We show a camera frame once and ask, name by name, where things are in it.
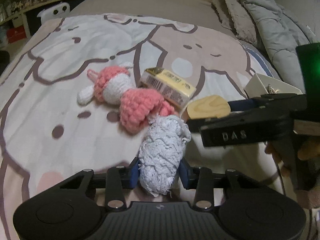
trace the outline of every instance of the hand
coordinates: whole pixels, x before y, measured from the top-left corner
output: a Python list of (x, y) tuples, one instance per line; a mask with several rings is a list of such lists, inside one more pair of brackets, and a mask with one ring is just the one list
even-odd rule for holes
[[(281, 156), (277, 153), (276, 149), (273, 147), (271, 143), (268, 142), (267, 147), (265, 149), (266, 154), (272, 154), (272, 158), (276, 163), (280, 163), (282, 161)], [(310, 136), (307, 141), (303, 143), (301, 148), (298, 151), (298, 158), (302, 161), (306, 161), (317, 157), (320, 155), (320, 137), (319, 136)], [(282, 166), (280, 169), (281, 175), (284, 177), (290, 176), (290, 170)]]
[[(281, 156), (271, 143), (267, 144), (265, 153), (272, 154), (272, 158), (276, 163), (282, 161)], [(300, 160), (309, 160), (320, 155), (320, 137), (311, 136), (307, 141), (303, 143), (298, 151), (298, 158)], [(280, 169), (283, 177), (290, 176), (290, 170), (282, 166)], [(320, 186), (315, 185), (311, 190), (295, 190), (298, 204), (306, 209), (317, 208), (320, 206)]]

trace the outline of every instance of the wooden block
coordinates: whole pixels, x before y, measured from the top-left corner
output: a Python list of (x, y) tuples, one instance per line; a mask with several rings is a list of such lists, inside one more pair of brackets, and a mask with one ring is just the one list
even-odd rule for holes
[(190, 103), (187, 113), (190, 119), (221, 118), (230, 114), (230, 106), (226, 100), (217, 95), (208, 96)]
[(320, 136), (320, 123), (305, 120), (294, 120), (293, 130), (297, 134)]

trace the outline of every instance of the gray blanket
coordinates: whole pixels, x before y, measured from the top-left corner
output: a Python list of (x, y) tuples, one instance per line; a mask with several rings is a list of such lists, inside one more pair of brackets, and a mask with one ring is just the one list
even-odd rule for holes
[(305, 92), (295, 48), (317, 42), (314, 34), (274, 0), (240, 0), (251, 14), (271, 62), (284, 82)]

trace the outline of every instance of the red box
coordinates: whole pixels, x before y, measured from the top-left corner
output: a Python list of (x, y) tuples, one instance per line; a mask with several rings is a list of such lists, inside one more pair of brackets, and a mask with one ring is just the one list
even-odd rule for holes
[(19, 26), (18, 28), (12, 28), (7, 30), (7, 37), (9, 43), (14, 43), (16, 41), (25, 39), (26, 32), (24, 31), (23, 25)]

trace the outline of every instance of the metal screw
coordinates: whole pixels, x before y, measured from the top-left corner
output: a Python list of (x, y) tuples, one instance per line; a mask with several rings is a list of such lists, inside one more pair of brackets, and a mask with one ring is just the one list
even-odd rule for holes
[(121, 200), (110, 200), (108, 202), (108, 206), (111, 208), (121, 208), (124, 205), (124, 203)]
[(200, 200), (196, 203), (196, 206), (198, 208), (202, 208), (202, 209), (208, 209), (212, 206), (211, 202), (207, 201), (207, 200)]

